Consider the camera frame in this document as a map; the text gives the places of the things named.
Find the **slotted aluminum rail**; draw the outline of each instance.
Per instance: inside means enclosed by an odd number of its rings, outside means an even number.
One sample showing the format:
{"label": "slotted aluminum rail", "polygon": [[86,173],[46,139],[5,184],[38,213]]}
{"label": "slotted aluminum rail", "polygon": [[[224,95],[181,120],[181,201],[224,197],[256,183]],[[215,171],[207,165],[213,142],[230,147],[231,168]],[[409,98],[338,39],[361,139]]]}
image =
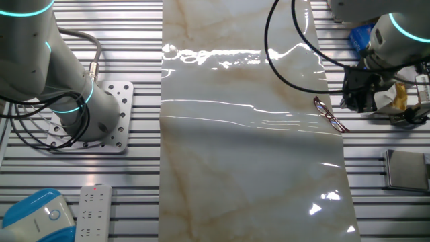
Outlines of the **slotted aluminum rail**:
{"label": "slotted aluminum rail", "polygon": [[[358,57],[349,45],[350,27],[335,24],[325,1],[311,1],[321,50],[349,64]],[[161,94],[162,1],[57,0],[59,26],[101,40],[104,52],[99,79],[132,81],[135,86],[126,155],[50,155],[26,147],[14,133],[0,169],[0,222],[7,209],[35,191],[52,187],[65,195],[78,214],[79,189],[96,183],[114,187],[111,242],[157,241],[159,201],[159,109]],[[88,41],[63,36],[87,67],[95,54]],[[325,63],[329,88],[341,88],[343,70]],[[411,91],[409,104],[417,102]],[[430,197],[418,192],[384,189],[382,153],[386,149],[430,153],[430,124],[402,130],[385,119],[362,118],[342,110],[331,96],[334,112],[352,132],[344,135],[345,163],[363,242],[430,241]],[[50,112],[42,113],[50,118]],[[41,118],[37,123],[48,129]],[[25,121],[40,138],[46,135]]]}

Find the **white plastic casing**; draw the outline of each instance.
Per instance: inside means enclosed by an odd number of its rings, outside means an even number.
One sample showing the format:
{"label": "white plastic casing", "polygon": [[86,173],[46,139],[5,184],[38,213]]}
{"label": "white plastic casing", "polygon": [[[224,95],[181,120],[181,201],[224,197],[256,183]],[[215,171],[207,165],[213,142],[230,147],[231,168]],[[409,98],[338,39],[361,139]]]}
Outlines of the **white plastic casing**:
{"label": "white plastic casing", "polygon": [[81,188],[75,242],[108,241],[111,198],[111,186]]}
{"label": "white plastic casing", "polygon": [[75,221],[64,197],[58,196],[5,229],[13,231],[19,241],[31,242],[74,225]]}

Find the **metal base plate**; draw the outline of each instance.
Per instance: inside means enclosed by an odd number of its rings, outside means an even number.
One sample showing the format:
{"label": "metal base plate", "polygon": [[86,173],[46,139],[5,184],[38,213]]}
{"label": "metal base plate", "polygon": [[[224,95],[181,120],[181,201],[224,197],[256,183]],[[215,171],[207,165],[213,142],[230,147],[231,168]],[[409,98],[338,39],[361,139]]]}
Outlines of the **metal base plate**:
{"label": "metal base plate", "polygon": [[[123,153],[127,149],[128,130],[130,127],[134,92],[133,83],[129,81],[100,81],[98,85],[102,90],[108,91],[114,95],[120,105],[120,113],[124,113],[125,116],[122,117],[121,115],[116,127],[103,140],[97,142],[78,141],[71,147],[61,149],[61,153]],[[60,118],[55,113],[52,114],[52,121],[57,124],[61,123]],[[64,135],[64,138],[48,135],[48,144],[52,144],[53,142],[56,144],[62,144],[68,139],[67,133],[64,129],[53,124],[50,125],[49,132]]]}

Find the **eyeglass frame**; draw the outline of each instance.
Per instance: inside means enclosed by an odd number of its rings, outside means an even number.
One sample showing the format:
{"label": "eyeglass frame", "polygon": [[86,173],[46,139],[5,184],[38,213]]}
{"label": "eyeglass frame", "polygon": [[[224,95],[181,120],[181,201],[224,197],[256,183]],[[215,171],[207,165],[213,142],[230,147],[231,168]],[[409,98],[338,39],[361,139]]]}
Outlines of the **eyeglass frame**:
{"label": "eyeglass frame", "polygon": [[[324,109],[324,111],[325,111],[325,113],[324,112],[322,112],[319,108],[318,108],[318,106],[317,106],[317,104],[319,104],[319,105],[321,105],[321,107]],[[325,106],[325,104],[319,99],[319,97],[318,96],[316,96],[315,98],[314,98],[314,105],[315,105],[315,107],[316,107],[316,109],[321,113],[321,114],[324,114],[324,116],[325,116],[325,118],[327,119],[327,120],[329,120],[329,122],[330,122],[330,124],[331,124],[331,126],[337,131],[337,132],[340,132],[340,133],[342,133],[342,134],[345,134],[346,132],[350,132],[349,131],[349,129],[347,129],[347,127],[345,127],[345,125],[343,125],[342,123],[341,123],[341,121],[339,121],[331,112],[330,112],[330,110]],[[341,129],[341,130],[338,130],[336,127],[335,127],[335,125],[332,123],[332,121],[334,121],[338,126],[339,126],[339,128]]]}

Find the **yellow object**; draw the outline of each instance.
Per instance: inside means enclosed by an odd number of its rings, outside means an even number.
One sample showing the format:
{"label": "yellow object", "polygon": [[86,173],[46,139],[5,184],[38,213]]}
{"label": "yellow object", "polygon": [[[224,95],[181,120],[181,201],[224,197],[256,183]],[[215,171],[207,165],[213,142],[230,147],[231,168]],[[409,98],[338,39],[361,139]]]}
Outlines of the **yellow object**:
{"label": "yellow object", "polygon": [[396,98],[390,104],[393,108],[405,111],[408,105],[408,93],[406,87],[402,83],[396,83]]}

